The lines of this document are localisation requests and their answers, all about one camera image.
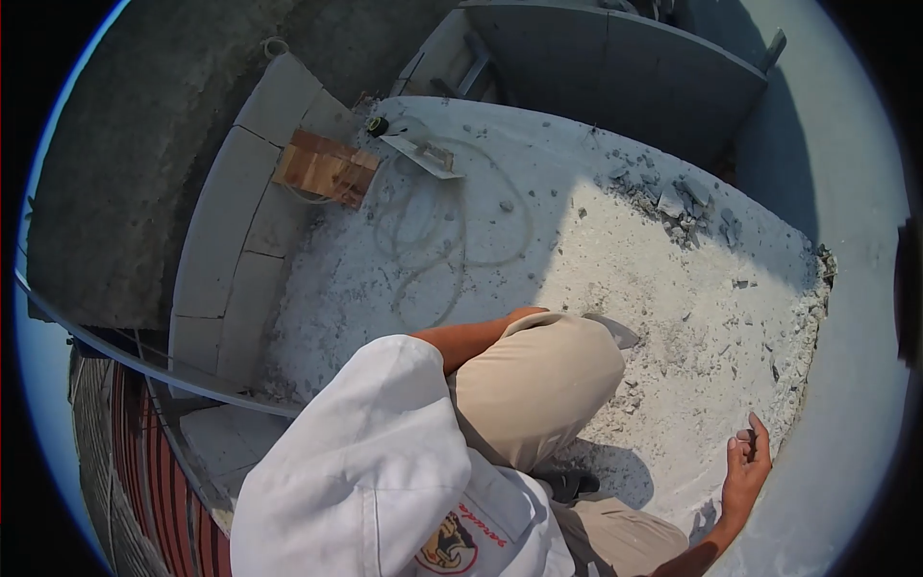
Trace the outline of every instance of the wooden board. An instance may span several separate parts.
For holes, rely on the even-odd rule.
[[[358,209],[379,158],[336,140],[295,130],[272,182],[333,198]]]

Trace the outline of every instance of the fingers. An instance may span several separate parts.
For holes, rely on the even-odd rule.
[[[734,437],[727,440],[727,476],[742,474],[744,462],[747,460],[743,452],[745,444]]]
[[[749,414],[749,423],[753,427],[753,432],[756,433],[756,456],[753,458],[755,463],[767,463],[771,464],[769,458],[769,431],[766,430],[766,427],[763,425],[759,417],[756,416],[756,413],[750,412]]]

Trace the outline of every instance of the shoe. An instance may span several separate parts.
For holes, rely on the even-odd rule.
[[[545,481],[551,486],[551,499],[558,503],[570,503],[581,493],[595,493],[599,490],[599,478],[584,469],[532,473],[532,478]]]
[[[634,345],[638,344],[638,341],[641,340],[638,335],[634,333],[634,331],[625,325],[619,322],[615,322],[614,320],[602,315],[587,313],[583,315],[583,317],[585,319],[595,320],[596,322],[609,329],[609,333],[612,335],[612,338],[616,340],[616,345],[618,345],[618,350],[620,351],[630,349]]]

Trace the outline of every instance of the metal rod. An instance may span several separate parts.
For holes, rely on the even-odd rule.
[[[152,365],[151,363],[139,359],[134,355],[130,355],[122,349],[112,346],[107,341],[101,339],[92,332],[87,331],[80,325],[65,319],[60,311],[54,308],[51,303],[45,300],[41,295],[38,295],[31,290],[29,283],[18,269],[15,269],[14,273],[17,284],[26,293],[26,296],[33,303],[35,303],[36,307],[44,311],[44,313],[47,314],[54,322],[64,327],[76,338],[80,339],[86,344],[89,344],[94,349],[105,354],[114,361],[122,363],[126,367],[133,368],[137,372],[152,379],[157,379],[168,385],[173,385],[177,389],[182,389],[183,391],[188,391],[207,399],[212,399],[214,401],[220,401],[222,403],[232,404],[234,406],[243,407],[245,409],[260,411],[261,413],[269,413],[270,415],[279,415],[289,418],[295,418],[301,413],[302,407],[299,406],[273,403],[271,401],[260,401],[245,395],[222,391],[222,389],[225,387],[222,380],[208,373],[203,372],[200,374],[193,374],[193,371],[189,371],[188,374],[179,374],[175,370],[172,371],[162,367],[157,367],[156,365]]]

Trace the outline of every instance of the concrete floor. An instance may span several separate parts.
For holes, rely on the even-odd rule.
[[[387,92],[455,0],[134,0],[62,113],[38,185],[28,278],[75,322],[168,325],[186,228],[205,176],[286,38],[352,106]]]
[[[725,440],[746,425],[748,410],[769,427],[773,452],[797,417],[827,290],[810,242],[733,187],[713,187],[704,171],[567,119],[418,97],[388,99],[376,114],[390,118],[392,130],[408,127],[403,134],[444,138],[437,144],[456,152],[466,176],[437,185],[387,145],[360,137],[361,148],[386,160],[362,209],[325,208],[292,258],[270,335],[267,391],[310,400],[363,344],[436,321],[461,272],[462,245],[453,239],[464,226],[466,259],[512,260],[466,267],[443,324],[538,305],[604,314],[642,336],[625,353],[616,396],[557,457],[590,466],[605,490],[695,540],[720,511]],[[694,248],[671,243],[659,218],[609,186],[625,159],[632,183],[646,174],[670,186],[683,175],[708,187],[707,227]],[[399,214],[389,198],[397,202],[414,186],[393,236],[405,243],[399,263],[382,250]],[[742,224],[733,249],[719,232],[724,209]],[[421,237],[431,242],[416,244]],[[414,267],[446,248],[450,263],[417,281]]]

